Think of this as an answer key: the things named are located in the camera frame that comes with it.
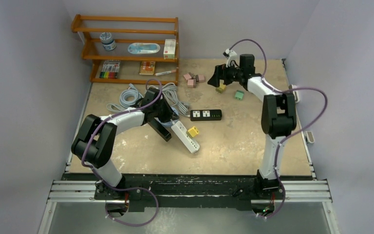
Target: green cube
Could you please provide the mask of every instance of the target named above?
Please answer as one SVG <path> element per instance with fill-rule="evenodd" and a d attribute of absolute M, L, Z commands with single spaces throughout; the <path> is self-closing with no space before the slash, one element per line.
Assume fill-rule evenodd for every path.
<path fill-rule="evenodd" d="M 240 91 L 240 90 L 237 90 L 236 94 L 234 95 L 234 98 L 237 99 L 237 100 L 243 100 L 243 97 L 244 97 L 244 92 Z"/>

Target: wooden tabletop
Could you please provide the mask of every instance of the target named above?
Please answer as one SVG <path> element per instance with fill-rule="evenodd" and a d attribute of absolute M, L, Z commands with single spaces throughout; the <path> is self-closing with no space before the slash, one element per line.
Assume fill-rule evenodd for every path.
<path fill-rule="evenodd" d="M 200 134 L 196 140 L 200 144 L 197 153 L 191 154 L 178 137 L 172 133 L 172 139 L 165 142 L 149 125 L 132 128 L 115 138 L 112 161 L 122 173 L 148 174 L 215 174 L 215 175 L 255 175 L 261 165 L 264 153 L 265 134 L 261 128 L 262 102 L 244 90 L 238 83 L 227 86 L 219 94 L 215 88 L 200 83 L 196 88 L 187 88 L 183 74 L 192 72 L 203 74 L 208 80 L 214 66 L 224 63 L 224 59 L 182 59 L 180 60 L 180 83 L 178 96 L 188 101 L 191 109 L 221 109 L 221 121 L 191 122 L 180 116 L 186 128 L 196 126 Z M 263 69 L 263 61 L 256 61 L 256 72 Z M 166 63 L 158 63 L 157 70 L 166 71 L 173 68 Z M 122 64 L 123 76 L 139 77 L 139 62 Z M 160 79 L 172 79 L 159 76 Z M 287 89 L 287 77 L 280 60 L 269 60 L 266 79 L 276 88 Z M 145 85 L 136 85 L 141 93 Z M 107 103 L 119 103 L 121 92 L 127 84 L 93 83 L 84 116 L 94 114 L 106 116 L 111 114 L 106 109 Z M 237 90 L 244 91 L 243 100 L 236 100 Z M 90 172 L 81 166 L 74 156 L 71 173 Z M 305 145 L 299 134 L 288 140 L 284 148 L 281 174 L 287 176 L 310 176 Z"/>

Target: wall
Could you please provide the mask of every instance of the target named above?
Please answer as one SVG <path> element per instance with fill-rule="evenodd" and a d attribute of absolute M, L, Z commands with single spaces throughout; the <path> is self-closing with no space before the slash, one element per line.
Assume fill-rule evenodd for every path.
<path fill-rule="evenodd" d="M 291 83 L 323 89 L 329 109 L 310 147 L 342 233 L 374 233 L 374 1 L 321 0 L 287 58 Z M 302 93 L 302 123 L 323 98 Z"/>
<path fill-rule="evenodd" d="M 61 0 L 0 0 L 0 234 L 38 231 L 88 92 Z"/>
<path fill-rule="evenodd" d="M 178 17 L 183 58 L 223 58 L 240 39 L 257 40 L 271 59 L 285 58 L 318 0 L 64 0 L 71 17 Z M 249 42 L 238 54 L 261 53 Z"/>

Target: camera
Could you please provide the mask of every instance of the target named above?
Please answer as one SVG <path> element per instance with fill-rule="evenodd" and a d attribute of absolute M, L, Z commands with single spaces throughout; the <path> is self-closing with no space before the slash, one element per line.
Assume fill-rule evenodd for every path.
<path fill-rule="evenodd" d="M 247 81 L 254 76 L 256 76 L 254 55 L 243 54 L 240 55 L 240 65 L 237 67 L 232 64 L 228 67 L 226 67 L 226 64 L 217 65 L 213 76 L 208 80 L 207 84 L 219 87 L 220 80 L 224 81 L 224 85 L 229 85 L 235 81 L 247 90 Z"/>

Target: block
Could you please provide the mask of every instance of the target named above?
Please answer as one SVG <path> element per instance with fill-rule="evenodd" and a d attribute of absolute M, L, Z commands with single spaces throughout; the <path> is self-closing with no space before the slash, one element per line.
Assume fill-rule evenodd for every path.
<path fill-rule="evenodd" d="M 194 138 L 199 134 L 199 130 L 196 128 L 196 126 L 193 126 L 192 128 L 187 130 L 187 135 L 191 138 Z"/>
<path fill-rule="evenodd" d="M 186 80 L 193 79 L 192 75 L 190 75 L 190 72 L 183 75 L 183 76 L 184 76 L 184 79 L 186 79 Z"/>
<path fill-rule="evenodd" d="M 234 98 L 237 99 L 237 100 L 243 100 L 243 97 L 244 97 L 244 92 L 240 91 L 240 90 L 237 90 L 236 94 L 234 95 Z"/>
<path fill-rule="evenodd" d="M 225 89 L 226 89 L 226 86 L 220 83 L 220 86 L 216 88 L 216 91 L 219 93 L 223 93 Z"/>
<path fill-rule="evenodd" d="M 204 75 L 198 75 L 198 82 L 199 83 L 203 83 L 203 82 L 205 82 L 206 81 L 206 78 L 204 77 Z"/>
<path fill-rule="evenodd" d="M 196 80 L 195 79 L 187 80 L 187 87 L 188 88 L 195 88 L 196 87 Z"/>

